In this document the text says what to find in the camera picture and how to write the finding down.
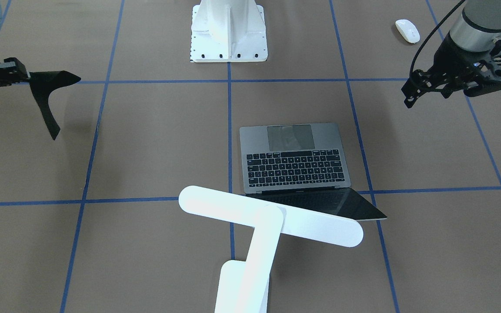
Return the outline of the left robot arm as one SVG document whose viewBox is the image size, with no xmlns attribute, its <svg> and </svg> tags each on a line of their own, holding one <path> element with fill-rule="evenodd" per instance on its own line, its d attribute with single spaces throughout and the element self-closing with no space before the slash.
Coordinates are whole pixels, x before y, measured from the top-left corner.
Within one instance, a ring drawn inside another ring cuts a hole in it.
<svg viewBox="0 0 501 313">
<path fill-rule="evenodd" d="M 433 65 L 420 70 L 411 62 L 401 88 L 407 108 L 426 93 L 447 99 L 457 91 L 466 97 L 501 91 L 501 0 L 461 0 L 458 8 L 461 15 L 434 53 Z"/>
</svg>

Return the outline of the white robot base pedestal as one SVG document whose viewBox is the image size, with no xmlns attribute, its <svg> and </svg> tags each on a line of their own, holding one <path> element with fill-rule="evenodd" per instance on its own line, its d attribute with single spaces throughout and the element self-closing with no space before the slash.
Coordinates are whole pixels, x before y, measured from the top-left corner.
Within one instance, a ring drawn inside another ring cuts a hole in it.
<svg viewBox="0 0 501 313">
<path fill-rule="evenodd" d="M 254 0 L 202 0 L 191 16 L 191 62 L 264 62 L 264 8 Z"/>
</svg>

